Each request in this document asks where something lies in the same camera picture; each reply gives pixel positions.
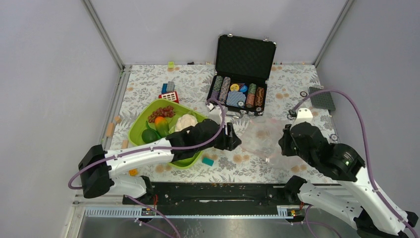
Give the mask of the white cauliflower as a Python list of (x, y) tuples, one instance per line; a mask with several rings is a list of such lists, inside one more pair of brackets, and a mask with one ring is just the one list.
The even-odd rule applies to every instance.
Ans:
[(191, 114), (185, 114), (177, 120), (175, 124), (175, 132), (182, 131), (183, 129), (190, 126), (195, 126), (197, 123), (198, 121), (195, 116)]

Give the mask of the clear pink zip top bag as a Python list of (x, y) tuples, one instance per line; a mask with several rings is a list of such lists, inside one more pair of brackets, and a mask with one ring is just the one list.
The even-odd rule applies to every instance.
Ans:
[(297, 156), (287, 157), (281, 154), (278, 144), (283, 136), (283, 129), (287, 121), (255, 117), (250, 120), (247, 128), (239, 138), (242, 141), (241, 148), (246, 152), (262, 159), (264, 165), (277, 169), (290, 169), (301, 164)]

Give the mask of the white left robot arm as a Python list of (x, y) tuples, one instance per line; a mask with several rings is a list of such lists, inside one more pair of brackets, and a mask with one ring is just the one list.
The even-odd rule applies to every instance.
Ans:
[(154, 191), (145, 176), (133, 177), (129, 170), (151, 164), (171, 163), (193, 157), (208, 148), (233, 151), (241, 145), (233, 124), (204, 119), (195, 126), (171, 133), (149, 144), (120, 150), (105, 150), (92, 146), (78, 165), (80, 190), (84, 198), (92, 199), (106, 194), (127, 195), (143, 204), (152, 201)]

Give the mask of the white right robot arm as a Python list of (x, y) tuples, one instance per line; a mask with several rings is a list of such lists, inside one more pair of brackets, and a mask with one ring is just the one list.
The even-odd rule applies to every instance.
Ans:
[(314, 205), (339, 218), (357, 231), (361, 238), (405, 238), (406, 228), (414, 228), (416, 213), (399, 208), (380, 187), (369, 179), (367, 165), (357, 151), (343, 143), (329, 143), (320, 129), (311, 124), (307, 108), (289, 114), (295, 120), (285, 125), (279, 140), (283, 156), (298, 156), (321, 174), (337, 181), (356, 199), (336, 197), (299, 176), (292, 176), (284, 187), (290, 204), (299, 201)]

